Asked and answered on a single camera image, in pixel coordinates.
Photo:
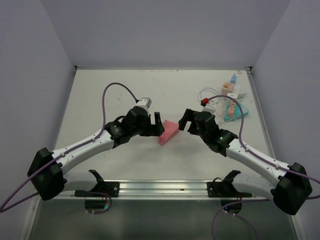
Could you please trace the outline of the pink triangular socket adapter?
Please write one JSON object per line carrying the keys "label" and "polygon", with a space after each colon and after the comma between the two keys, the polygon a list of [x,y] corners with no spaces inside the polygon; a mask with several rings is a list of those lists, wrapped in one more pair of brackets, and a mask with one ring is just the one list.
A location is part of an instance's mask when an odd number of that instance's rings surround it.
{"label": "pink triangular socket adapter", "polygon": [[158,143],[163,146],[167,144],[179,132],[179,124],[164,120],[164,132],[158,137]]}

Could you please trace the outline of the white plug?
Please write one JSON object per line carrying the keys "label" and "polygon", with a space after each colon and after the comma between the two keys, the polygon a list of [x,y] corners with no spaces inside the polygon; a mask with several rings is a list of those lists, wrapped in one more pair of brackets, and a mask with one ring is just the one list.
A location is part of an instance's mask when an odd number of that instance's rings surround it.
{"label": "white plug", "polygon": [[162,115],[162,114],[160,115],[160,120],[161,120],[161,123],[162,123],[162,124],[164,124],[164,123],[165,123],[164,115]]}

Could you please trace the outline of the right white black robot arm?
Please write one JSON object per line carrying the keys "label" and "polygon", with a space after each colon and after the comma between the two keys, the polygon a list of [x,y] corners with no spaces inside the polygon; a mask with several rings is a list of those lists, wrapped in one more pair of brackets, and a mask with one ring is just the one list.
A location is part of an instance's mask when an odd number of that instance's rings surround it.
{"label": "right white black robot arm", "polygon": [[227,196],[250,193],[273,201],[286,214],[296,215],[312,193],[306,169],[301,164],[289,165],[255,150],[241,141],[238,135],[219,128],[214,114],[188,108],[178,122],[181,131],[187,122],[190,122],[187,131],[199,136],[210,150],[247,166],[261,176],[258,179],[238,171],[234,177],[225,178],[222,189]]}

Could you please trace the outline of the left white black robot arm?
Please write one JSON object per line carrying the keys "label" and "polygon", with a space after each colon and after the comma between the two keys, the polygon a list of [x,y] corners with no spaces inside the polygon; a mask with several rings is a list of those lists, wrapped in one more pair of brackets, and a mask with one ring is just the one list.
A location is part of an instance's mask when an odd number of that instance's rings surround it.
{"label": "left white black robot arm", "polygon": [[32,185],[44,201],[66,190],[66,174],[93,156],[126,144],[135,136],[159,137],[164,131],[164,119],[159,112],[151,115],[135,106],[126,115],[106,123],[101,130],[73,145],[49,151],[38,150],[27,172]]}

